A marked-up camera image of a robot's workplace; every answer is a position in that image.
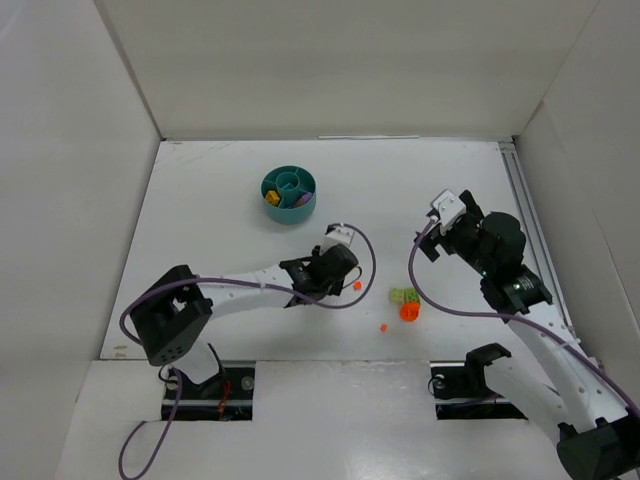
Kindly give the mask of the yellow lego brick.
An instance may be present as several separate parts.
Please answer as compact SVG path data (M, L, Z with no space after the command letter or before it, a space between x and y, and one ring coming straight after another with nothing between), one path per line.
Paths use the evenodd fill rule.
M269 205L278 207L280 204L281 198L275 190L269 190L265 195L265 200Z

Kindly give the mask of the orange round lego piece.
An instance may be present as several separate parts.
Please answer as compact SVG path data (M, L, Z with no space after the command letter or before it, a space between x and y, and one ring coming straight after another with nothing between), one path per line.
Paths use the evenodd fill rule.
M399 311L400 318L407 323L415 322L420 316L421 304L418 302L406 302Z

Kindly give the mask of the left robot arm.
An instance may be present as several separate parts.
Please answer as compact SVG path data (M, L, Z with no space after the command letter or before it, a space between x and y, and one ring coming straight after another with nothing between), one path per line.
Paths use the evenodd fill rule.
M231 277L201 277L178 265L134 301L127 315L150 365L174 365L201 385L209 376L191 351L201 349L199 337L210 320L256 309L320 306L325 297L341 294L357 268L356 256L341 244Z

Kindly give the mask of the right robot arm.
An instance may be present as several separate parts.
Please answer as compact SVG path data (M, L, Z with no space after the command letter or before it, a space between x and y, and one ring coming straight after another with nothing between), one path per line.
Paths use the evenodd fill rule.
M528 373L498 343L478 347L463 362L431 366L434 397L459 406L465 399L502 397L554 444L572 479L617 479L639 467L639 408L593 361L563 322L529 318L531 307L552 304L543 281L524 263L526 236L504 212L484 214L470 191L440 193L413 252L436 261L456 255L480 276L490 309L520 338L549 381Z

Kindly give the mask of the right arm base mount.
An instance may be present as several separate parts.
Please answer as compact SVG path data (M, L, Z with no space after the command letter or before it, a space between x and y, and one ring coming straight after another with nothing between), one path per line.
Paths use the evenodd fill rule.
M491 390L484 370L500 358L510 358L503 346L492 343L471 350L464 360L429 363L427 389L435 400L438 420L526 420L507 399Z

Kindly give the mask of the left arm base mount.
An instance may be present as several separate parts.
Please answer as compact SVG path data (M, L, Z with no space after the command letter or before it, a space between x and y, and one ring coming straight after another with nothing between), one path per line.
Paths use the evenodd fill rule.
M256 364L226 361L212 344L198 344L179 364L188 371L166 365L158 371L164 386L160 415L177 421L250 421Z

